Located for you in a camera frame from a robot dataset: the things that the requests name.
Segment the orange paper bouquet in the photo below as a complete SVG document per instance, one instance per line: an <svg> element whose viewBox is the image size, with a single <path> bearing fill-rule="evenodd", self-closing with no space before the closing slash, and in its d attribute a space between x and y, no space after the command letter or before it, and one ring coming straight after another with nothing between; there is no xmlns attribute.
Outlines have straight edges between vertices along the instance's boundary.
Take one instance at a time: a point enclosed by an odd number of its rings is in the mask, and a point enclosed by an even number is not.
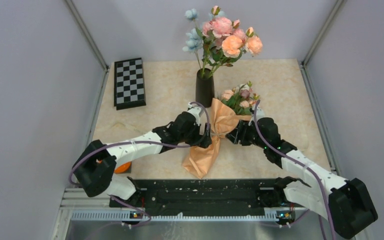
<svg viewBox="0 0 384 240"><path fill-rule="evenodd" d="M240 121L251 120L251 110L260 99L252 86L253 83L248 81L227 89L219 97L212 99L209 118L212 143L207 148L191 147L182 162L182 167L194 177L205 177L219 155L221 139L225 139Z"/></svg>

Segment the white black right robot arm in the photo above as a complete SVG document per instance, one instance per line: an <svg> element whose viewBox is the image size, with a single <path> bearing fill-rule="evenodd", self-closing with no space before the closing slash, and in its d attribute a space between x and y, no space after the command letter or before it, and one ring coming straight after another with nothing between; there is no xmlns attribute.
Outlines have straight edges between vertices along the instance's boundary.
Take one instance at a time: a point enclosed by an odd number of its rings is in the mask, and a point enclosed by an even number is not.
<svg viewBox="0 0 384 240"><path fill-rule="evenodd" d="M351 239L378 220L363 181L346 179L319 166L282 139L277 124L265 117L261 108L251 113L251 120L240 120L226 138L233 144L260 147L269 162L295 174L275 180L272 196L263 198L267 207L303 206L326 219L345 239Z"/></svg>

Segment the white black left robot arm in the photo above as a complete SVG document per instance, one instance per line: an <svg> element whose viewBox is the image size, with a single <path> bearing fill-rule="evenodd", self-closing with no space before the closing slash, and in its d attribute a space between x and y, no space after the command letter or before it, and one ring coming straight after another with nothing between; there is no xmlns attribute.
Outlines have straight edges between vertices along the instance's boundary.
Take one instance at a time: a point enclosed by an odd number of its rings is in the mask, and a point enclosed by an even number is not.
<svg viewBox="0 0 384 240"><path fill-rule="evenodd" d="M72 166L68 180L90 198L106 194L134 207L140 202L140 188L130 178L118 176L115 170L142 157L176 148L207 148L212 143L210 130L208 111L201 103L192 101L174 121L136 138L115 143L92 141Z"/></svg>

